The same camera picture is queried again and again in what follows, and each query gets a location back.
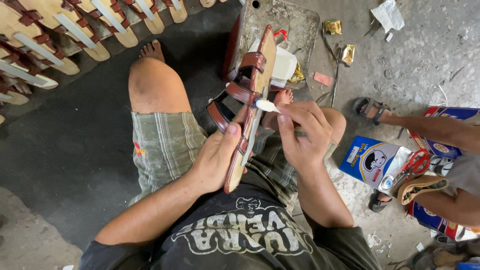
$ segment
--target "fingernail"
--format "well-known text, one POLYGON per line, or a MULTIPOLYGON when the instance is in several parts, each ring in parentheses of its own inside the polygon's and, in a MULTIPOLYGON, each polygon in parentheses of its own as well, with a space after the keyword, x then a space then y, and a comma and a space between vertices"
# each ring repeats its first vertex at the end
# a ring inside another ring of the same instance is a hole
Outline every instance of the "fingernail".
POLYGON ((237 132, 237 126, 234 124, 228 124, 227 132, 230 134, 235 134, 237 132))
POLYGON ((282 123, 285 123, 287 121, 287 116, 286 115, 283 115, 283 114, 280 114, 278 116, 278 120, 282 123))

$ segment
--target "black sandal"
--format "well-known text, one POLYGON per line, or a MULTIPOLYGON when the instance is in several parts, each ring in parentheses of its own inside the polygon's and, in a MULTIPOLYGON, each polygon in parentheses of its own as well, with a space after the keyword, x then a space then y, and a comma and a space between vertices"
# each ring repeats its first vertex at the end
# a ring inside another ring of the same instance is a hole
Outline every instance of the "black sandal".
POLYGON ((375 125, 379 125, 380 122, 378 122, 378 120, 380 119, 380 117, 382 116, 382 114, 385 112, 385 110, 390 110, 390 107, 388 105, 386 105, 385 103, 383 102, 378 102, 372 98, 368 98, 368 97, 361 97, 361 98, 358 98, 354 103, 353 103, 353 106, 352 106, 352 110, 354 113, 358 114, 358 115, 361 115, 361 116, 364 116, 364 117, 367 117, 367 114, 370 112, 370 110, 372 109, 372 107, 376 107, 378 109, 378 112, 377 114, 372 118, 372 122, 375 124, 375 125), (365 108, 364 111, 361 111, 361 108, 363 106, 367 105, 367 108, 365 108))
POLYGON ((380 201, 378 199, 378 196, 380 195, 380 193, 381 193, 380 191, 375 190, 375 193, 372 195, 370 199, 370 203, 368 205, 368 208, 370 208, 370 210, 372 210, 374 213, 378 213, 382 211, 392 201, 392 199, 386 202, 380 201))

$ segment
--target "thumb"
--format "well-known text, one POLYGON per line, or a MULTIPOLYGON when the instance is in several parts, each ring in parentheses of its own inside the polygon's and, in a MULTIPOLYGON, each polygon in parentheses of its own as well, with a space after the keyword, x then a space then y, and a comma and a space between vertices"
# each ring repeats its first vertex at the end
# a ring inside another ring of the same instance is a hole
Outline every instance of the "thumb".
POLYGON ((282 139, 282 147, 284 151, 295 151, 297 138, 295 137, 295 127, 293 126, 292 119, 284 114, 279 114, 278 129, 280 131, 280 138, 282 139))
POLYGON ((241 127, 236 122, 228 124, 227 132, 223 135, 222 141, 218 146, 218 154, 220 158, 228 158, 230 160, 233 151, 237 147, 241 136, 241 127))

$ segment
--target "white plastic container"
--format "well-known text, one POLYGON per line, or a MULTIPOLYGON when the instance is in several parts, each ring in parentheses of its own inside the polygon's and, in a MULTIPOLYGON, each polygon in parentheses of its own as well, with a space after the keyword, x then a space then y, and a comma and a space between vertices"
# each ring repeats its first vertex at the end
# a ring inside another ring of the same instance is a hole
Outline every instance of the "white plastic container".
MULTIPOLYGON (((258 50, 260 40, 256 39, 248 52, 258 50)), ((292 77, 297 67, 297 57, 288 51, 277 46, 275 55, 275 65, 273 66, 272 78, 276 81, 285 81, 292 77)))

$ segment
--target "row of sandals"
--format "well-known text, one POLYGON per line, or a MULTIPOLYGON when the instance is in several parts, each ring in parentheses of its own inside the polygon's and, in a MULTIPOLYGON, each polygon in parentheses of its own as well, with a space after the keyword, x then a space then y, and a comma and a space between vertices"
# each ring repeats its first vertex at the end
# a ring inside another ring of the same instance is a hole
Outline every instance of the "row of sandals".
MULTIPOLYGON (((152 34, 163 32, 165 26, 156 0, 123 1, 143 19, 152 34)), ((161 1, 169 9, 173 22, 187 19, 184 0, 161 1)), ((215 1, 200 0, 200 3, 208 8, 215 1)), ((31 94, 28 85, 55 88, 58 85, 55 80, 40 74, 41 64, 68 75, 80 71, 40 25, 66 34, 96 61, 110 57, 98 33, 79 10, 100 19, 123 46, 130 48, 138 44, 117 0, 0 0, 0 103, 25 104, 29 101, 27 95, 31 94)))

